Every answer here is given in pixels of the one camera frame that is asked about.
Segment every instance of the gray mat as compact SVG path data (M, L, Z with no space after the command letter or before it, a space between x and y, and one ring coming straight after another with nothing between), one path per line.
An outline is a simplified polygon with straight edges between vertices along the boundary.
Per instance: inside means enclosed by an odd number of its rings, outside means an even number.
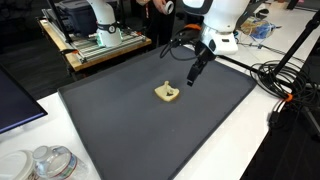
M172 179L226 116L251 92L249 76L211 61L193 87L192 61L160 59L156 49L59 89L102 179ZM184 47L173 51L192 57ZM154 89L180 89L170 103Z

